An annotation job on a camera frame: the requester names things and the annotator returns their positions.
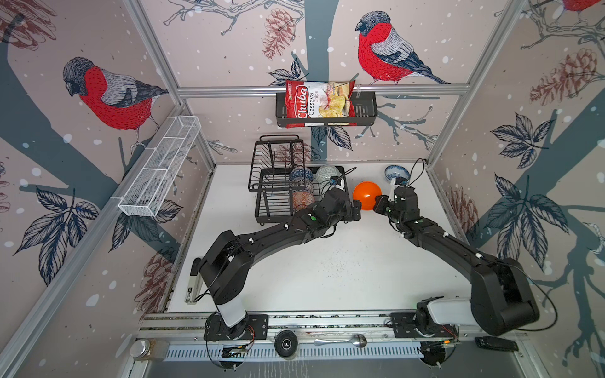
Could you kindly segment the black wire dish rack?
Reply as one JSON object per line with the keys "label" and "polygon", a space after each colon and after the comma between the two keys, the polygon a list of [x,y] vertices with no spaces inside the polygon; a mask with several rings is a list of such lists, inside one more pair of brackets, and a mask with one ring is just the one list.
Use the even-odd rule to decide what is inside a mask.
{"label": "black wire dish rack", "polygon": [[[255,219],[260,225],[279,223],[294,215],[289,173],[296,167],[309,168],[315,175],[322,165],[313,162],[316,151],[298,135],[262,135],[255,143],[248,181],[248,190],[256,195]],[[334,165],[344,178],[348,191],[347,174],[342,166]],[[327,193],[329,183],[314,184],[315,203]]]}

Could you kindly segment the orange plastic bowl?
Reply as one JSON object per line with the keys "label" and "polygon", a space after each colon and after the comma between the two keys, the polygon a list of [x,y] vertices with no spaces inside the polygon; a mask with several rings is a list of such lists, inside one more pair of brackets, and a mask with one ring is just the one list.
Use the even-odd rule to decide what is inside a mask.
{"label": "orange plastic bowl", "polygon": [[376,197],[382,195],[381,188],[371,181],[364,181],[358,184],[353,192],[353,199],[360,201],[362,210],[372,211],[376,204]]}

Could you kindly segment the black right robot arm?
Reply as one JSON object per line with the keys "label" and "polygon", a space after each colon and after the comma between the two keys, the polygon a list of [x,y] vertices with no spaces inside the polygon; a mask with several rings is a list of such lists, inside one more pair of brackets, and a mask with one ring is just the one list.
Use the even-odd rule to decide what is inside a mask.
{"label": "black right robot arm", "polygon": [[471,318],[489,335],[502,335],[540,319],[521,264],[485,255],[422,217],[413,187],[397,187],[392,197],[376,197],[373,211],[386,216],[406,240],[438,256],[469,280]]}

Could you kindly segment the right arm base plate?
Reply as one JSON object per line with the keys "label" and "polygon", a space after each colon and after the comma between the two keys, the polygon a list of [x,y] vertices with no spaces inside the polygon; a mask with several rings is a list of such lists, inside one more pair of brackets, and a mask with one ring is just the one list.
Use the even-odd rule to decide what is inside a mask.
{"label": "right arm base plate", "polygon": [[437,324],[429,315],[417,315],[415,312],[391,313],[386,324],[397,339],[410,338],[458,338],[458,330],[450,324]]}

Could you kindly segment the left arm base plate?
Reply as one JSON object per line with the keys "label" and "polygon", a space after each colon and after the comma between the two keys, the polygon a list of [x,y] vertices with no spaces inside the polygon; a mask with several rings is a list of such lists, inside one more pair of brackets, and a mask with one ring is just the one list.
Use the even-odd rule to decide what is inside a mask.
{"label": "left arm base plate", "polygon": [[265,340],[268,323],[267,314],[248,314],[233,327],[228,327],[220,313],[214,312],[206,319],[203,339],[205,341]]}

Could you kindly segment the red orange patterned bowl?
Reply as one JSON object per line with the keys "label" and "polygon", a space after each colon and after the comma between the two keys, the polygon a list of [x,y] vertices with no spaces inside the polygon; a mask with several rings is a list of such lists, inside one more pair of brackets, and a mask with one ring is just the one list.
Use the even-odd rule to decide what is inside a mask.
{"label": "red orange patterned bowl", "polygon": [[308,206],[315,203],[315,197],[310,192],[294,192],[292,195],[292,203],[294,211],[306,209]]}

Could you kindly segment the green patterned bowl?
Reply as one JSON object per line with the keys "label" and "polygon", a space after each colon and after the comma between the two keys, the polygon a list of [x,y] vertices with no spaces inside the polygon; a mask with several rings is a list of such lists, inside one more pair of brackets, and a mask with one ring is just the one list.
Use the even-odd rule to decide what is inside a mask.
{"label": "green patterned bowl", "polygon": [[314,175],[314,181],[318,184],[330,183],[333,177],[338,178],[340,171],[334,165],[322,165]]}

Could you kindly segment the brown white patterned bowl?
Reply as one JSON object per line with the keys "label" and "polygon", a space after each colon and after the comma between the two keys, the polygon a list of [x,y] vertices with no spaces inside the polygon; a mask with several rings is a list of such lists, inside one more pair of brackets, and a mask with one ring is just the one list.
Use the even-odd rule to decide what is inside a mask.
{"label": "brown white patterned bowl", "polygon": [[308,180],[295,180],[290,182],[290,187],[293,193],[307,192],[314,195],[314,184]]}

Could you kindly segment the blue triangle patterned bowl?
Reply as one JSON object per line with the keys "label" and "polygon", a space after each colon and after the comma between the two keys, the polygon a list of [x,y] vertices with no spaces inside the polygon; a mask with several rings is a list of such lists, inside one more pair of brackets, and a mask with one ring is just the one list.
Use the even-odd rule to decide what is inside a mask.
{"label": "blue triangle patterned bowl", "polygon": [[305,181],[305,182],[313,182],[314,174],[309,168],[304,167],[296,167],[291,173],[289,173],[289,179],[291,182],[296,181]]}

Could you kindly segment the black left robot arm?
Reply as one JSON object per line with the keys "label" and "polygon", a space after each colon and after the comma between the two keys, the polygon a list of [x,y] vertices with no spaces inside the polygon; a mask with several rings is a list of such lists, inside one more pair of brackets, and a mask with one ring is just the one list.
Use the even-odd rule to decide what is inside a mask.
{"label": "black left robot arm", "polygon": [[289,247],[315,239],[327,239],[340,222],[361,219],[362,203],[351,200],[338,187],[328,190],[323,199],[297,211],[289,220],[249,234],[222,232],[201,258],[196,258],[191,272],[206,286],[201,294],[189,299],[197,302],[208,295],[226,327],[244,326],[247,311],[239,297],[252,266]]}

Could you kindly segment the blue floral white bowl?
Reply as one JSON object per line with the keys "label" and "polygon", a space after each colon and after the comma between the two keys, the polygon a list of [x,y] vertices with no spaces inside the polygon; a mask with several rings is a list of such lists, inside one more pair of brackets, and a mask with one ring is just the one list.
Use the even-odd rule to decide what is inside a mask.
{"label": "blue floral white bowl", "polygon": [[385,179],[397,185],[406,186],[411,178],[410,172],[401,165],[389,165],[384,169]]}

